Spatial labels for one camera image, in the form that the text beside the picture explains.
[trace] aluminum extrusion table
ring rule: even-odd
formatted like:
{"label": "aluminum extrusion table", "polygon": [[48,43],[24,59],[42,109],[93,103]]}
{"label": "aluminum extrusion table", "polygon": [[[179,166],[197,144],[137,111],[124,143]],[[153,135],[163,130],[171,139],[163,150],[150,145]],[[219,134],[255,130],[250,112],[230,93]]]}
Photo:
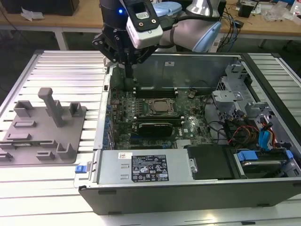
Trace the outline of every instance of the aluminum extrusion table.
{"label": "aluminum extrusion table", "polygon": [[[292,100],[293,90],[301,91],[297,77],[282,61],[268,54],[251,57],[277,90],[286,90],[284,103],[299,120],[300,100]],[[0,107],[0,138],[10,126],[17,100],[26,99],[33,106],[43,105],[37,97],[40,87],[51,87],[54,99],[62,105],[80,101],[88,109],[74,164],[65,166],[4,167],[0,168],[0,224],[1,226],[31,225],[241,225],[254,221],[260,225],[301,224],[301,195],[266,208],[240,208],[198,210],[166,213],[145,213],[115,216],[98,216],[73,186],[75,165],[89,161],[93,154],[93,140],[98,108],[106,70],[103,56],[97,51],[45,51],[34,55],[17,83]]]}

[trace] gray floor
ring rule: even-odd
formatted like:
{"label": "gray floor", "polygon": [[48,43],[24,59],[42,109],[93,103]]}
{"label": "gray floor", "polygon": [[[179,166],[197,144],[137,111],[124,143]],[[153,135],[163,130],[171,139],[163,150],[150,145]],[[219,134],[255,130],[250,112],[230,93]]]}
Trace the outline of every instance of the gray floor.
{"label": "gray floor", "polygon": [[[3,102],[36,49],[59,49],[51,32],[22,32],[22,35],[30,41],[30,44],[18,32],[14,32],[12,40],[0,39],[0,103]],[[66,38],[70,50],[94,50],[91,45],[94,35],[91,33],[67,33]],[[260,40],[238,38],[231,52],[279,53],[295,71],[299,70],[301,44],[293,42],[287,50],[283,50],[283,46],[287,43],[286,40],[269,40],[264,48],[260,49],[258,48],[259,42]],[[228,48],[225,46],[221,51],[227,51]]]}

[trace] power supply label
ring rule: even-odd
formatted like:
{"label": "power supply label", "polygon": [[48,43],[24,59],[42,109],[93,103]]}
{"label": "power supply label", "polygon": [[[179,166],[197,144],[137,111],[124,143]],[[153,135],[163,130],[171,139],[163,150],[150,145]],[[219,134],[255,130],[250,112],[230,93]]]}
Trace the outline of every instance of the power supply label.
{"label": "power supply label", "polygon": [[169,181],[166,155],[133,155],[132,181]]}

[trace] motherboard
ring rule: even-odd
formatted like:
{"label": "motherboard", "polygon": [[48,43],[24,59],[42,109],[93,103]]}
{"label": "motherboard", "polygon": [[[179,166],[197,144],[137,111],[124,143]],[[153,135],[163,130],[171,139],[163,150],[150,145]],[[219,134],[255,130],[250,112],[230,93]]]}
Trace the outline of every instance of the motherboard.
{"label": "motherboard", "polygon": [[115,149],[175,149],[211,144],[212,137],[201,113],[204,96],[191,95],[195,94],[191,89],[173,93],[112,90]]}

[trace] white sticker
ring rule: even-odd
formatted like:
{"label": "white sticker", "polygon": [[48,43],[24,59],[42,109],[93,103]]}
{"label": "white sticker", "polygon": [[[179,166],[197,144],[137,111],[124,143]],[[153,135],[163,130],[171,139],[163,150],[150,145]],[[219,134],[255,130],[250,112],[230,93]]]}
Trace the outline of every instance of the white sticker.
{"label": "white sticker", "polygon": [[119,152],[118,153],[118,158],[119,159],[131,159],[133,153],[132,152]]}
{"label": "white sticker", "polygon": [[165,66],[173,67],[174,66],[174,61],[166,61]]}
{"label": "white sticker", "polygon": [[149,18],[150,15],[147,12],[142,12],[142,13],[136,13],[136,17],[140,20]]}
{"label": "white sticker", "polygon": [[159,174],[159,177],[160,177],[160,178],[166,178],[167,176],[168,176],[167,173],[164,173],[164,174],[163,174],[163,173],[160,173],[160,174]]}

